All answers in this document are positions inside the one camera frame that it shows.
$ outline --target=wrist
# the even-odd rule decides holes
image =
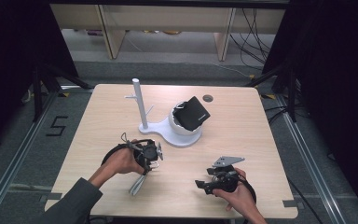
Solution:
[[[250,211],[246,211],[245,213],[242,213],[242,215],[246,219],[248,219],[252,224],[267,223],[266,220],[263,218],[263,216],[261,215],[261,213],[258,211],[258,209],[256,207]]]
[[[98,170],[89,178],[89,182],[99,189],[108,179],[114,176],[116,172],[109,169],[107,165],[102,165]]]

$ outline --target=black cable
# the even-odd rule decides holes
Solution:
[[[282,106],[272,107],[272,108],[265,109],[264,111],[270,111],[270,110],[282,109],[282,108],[286,108],[286,106],[285,106],[285,105],[282,105]]]
[[[253,67],[253,66],[247,64],[242,58],[242,53],[243,53],[243,50],[240,51],[240,57],[241,57],[241,61],[242,61],[243,64],[245,64],[247,67],[250,67],[250,68],[253,68],[253,69],[256,69],[256,70],[260,70],[260,71],[262,70],[261,68]]]
[[[261,45],[264,45],[264,46],[265,46],[266,48],[268,48],[268,49],[269,49],[269,47],[268,47],[266,44],[264,44],[264,42],[263,42],[263,41],[260,39],[260,37],[258,36],[257,22],[256,22],[257,9],[254,8],[254,20],[253,20],[253,22],[252,22],[252,25],[251,25],[251,23],[249,22],[249,20],[248,20],[248,18],[247,18],[247,16],[246,16],[246,13],[245,13],[245,10],[244,10],[244,9],[242,9],[242,13],[243,13],[243,16],[244,16],[244,18],[246,19],[246,22],[248,23],[248,26],[249,26],[249,34],[248,34],[248,36],[246,36],[246,39],[243,39],[243,40],[244,40],[250,47],[252,47],[252,48],[254,48],[254,49],[259,49],[260,52],[261,52],[261,54],[263,55],[264,60],[266,60],[266,59],[267,59],[266,53],[268,53],[268,52],[265,51]],[[255,46],[253,46],[253,45],[251,45],[251,44],[249,44],[249,43],[247,42],[247,39],[249,38],[249,35],[250,35],[250,34],[253,35],[253,37],[254,37],[254,39],[255,39],[257,45],[258,45],[258,48],[255,47]]]
[[[247,53],[249,56],[251,56],[252,58],[258,60],[260,63],[265,63],[262,59],[260,59],[259,57],[257,57],[257,56],[256,56],[255,54],[253,54],[251,51],[245,49],[245,48],[243,47],[243,44],[240,45],[240,44],[237,42],[237,40],[234,38],[234,36],[232,36],[232,34],[230,34],[230,37],[231,37],[231,39],[234,41],[234,43],[237,45],[237,47],[238,47],[241,51]]]
[[[313,213],[313,215],[315,215],[316,219],[318,219],[319,223],[323,224],[323,222],[321,221],[321,219],[319,218],[318,214],[316,214],[315,210],[312,208],[312,206],[310,206],[310,203],[307,201],[307,199],[304,197],[304,195],[301,193],[301,191],[296,187],[296,185],[293,183],[293,181],[287,176],[286,177],[287,180],[289,181],[290,185],[292,185],[292,187],[297,191],[297,193],[300,195],[300,197],[302,198],[302,200],[304,201],[304,203],[307,204],[308,208],[310,209],[310,211]]]
[[[274,116],[268,119],[268,124],[270,125],[273,121],[275,121],[280,115],[287,112],[287,106],[285,109],[281,110],[280,112],[276,113]]]
[[[123,133],[121,135],[121,140],[123,140],[123,142],[127,142],[127,134],[126,133]]]

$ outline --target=small round object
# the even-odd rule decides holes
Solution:
[[[202,96],[202,100],[205,101],[205,102],[210,103],[210,102],[213,101],[213,97],[212,97],[212,95],[207,94],[207,95]]]

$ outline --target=cable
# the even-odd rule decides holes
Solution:
[[[253,54],[251,51],[249,51],[248,49],[245,49],[243,46],[245,43],[243,43],[242,45],[240,45],[237,40],[234,38],[234,36],[232,36],[232,34],[230,34],[231,39],[234,41],[234,43],[237,45],[237,47],[247,53],[249,56],[251,56],[252,58],[256,59],[257,61],[259,61],[260,63],[265,63],[265,61],[263,59],[260,59],[259,57],[257,57],[255,54]]]
[[[302,104],[296,104],[295,105],[295,109],[296,107],[299,108],[299,107],[302,107],[303,105]],[[273,121],[275,121],[280,115],[282,115],[283,113],[286,113],[288,112],[288,106],[287,105],[283,105],[283,106],[277,106],[277,107],[272,107],[272,108],[268,108],[268,109],[265,109],[264,111],[270,111],[270,110],[274,110],[274,109],[281,109],[281,111],[279,111],[278,113],[276,113],[275,115],[273,115],[271,118],[268,119],[268,124],[270,125]]]
[[[222,65],[216,64],[216,63],[212,63],[212,65],[215,65],[215,66],[217,66],[217,67],[220,67],[220,68],[223,68],[223,69],[226,69],[226,70],[229,70],[229,71],[237,72],[237,73],[239,73],[239,74],[241,74],[241,75],[243,75],[243,76],[245,76],[245,77],[250,77],[250,76],[245,75],[244,73],[242,73],[242,72],[240,72],[240,71],[238,71],[238,70],[236,70],[236,69],[227,68],[227,67],[225,67],[225,66],[222,66]]]
[[[307,201],[307,199],[304,197],[304,195],[301,193],[301,191],[296,187],[296,185],[293,183],[293,181],[286,176],[287,180],[289,181],[290,185],[292,185],[292,187],[297,191],[297,193],[300,195],[300,197],[302,198],[302,200],[304,201],[304,203],[307,204],[308,208],[310,209],[310,211],[313,213],[313,215],[315,215],[316,219],[318,219],[319,223],[323,224],[323,222],[321,221],[321,219],[319,218],[318,214],[316,214],[315,210],[312,208],[312,206],[310,206],[310,203]]]
[[[268,47],[266,44],[264,44],[264,42],[263,42],[263,41],[260,39],[260,37],[258,36],[257,22],[256,22],[257,9],[254,8],[254,20],[253,20],[253,22],[252,22],[252,25],[251,25],[251,23],[249,22],[249,20],[248,20],[248,18],[247,18],[247,16],[246,16],[246,13],[245,13],[244,8],[242,9],[242,13],[243,13],[243,16],[244,16],[244,18],[246,19],[246,22],[248,23],[248,26],[249,26],[249,34],[247,35],[246,39],[243,39],[244,42],[247,43],[250,47],[252,47],[252,48],[254,48],[254,49],[259,49],[260,52],[261,52],[261,54],[262,54],[262,56],[263,56],[263,58],[264,58],[264,60],[266,60],[266,59],[267,59],[266,53],[268,53],[268,52],[265,51],[261,45],[264,45],[267,49],[269,49],[269,47]],[[255,39],[257,45],[258,45],[258,48],[255,47],[255,46],[253,46],[253,45],[251,45],[251,44],[249,44],[249,43],[247,42],[247,40],[248,40],[250,34],[253,35],[253,37],[254,37],[254,39]]]

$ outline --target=white circular base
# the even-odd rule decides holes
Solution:
[[[141,123],[141,125],[139,125],[139,131],[143,134],[159,134],[165,139],[165,141],[174,147],[190,147],[200,139],[202,134],[201,127],[198,132],[191,135],[181,135],[175,133],[170,125],[170,122],[168,121],[168,117],[159,123],[147,122],[147,125],[148,128],[144,129],[144,126]]]

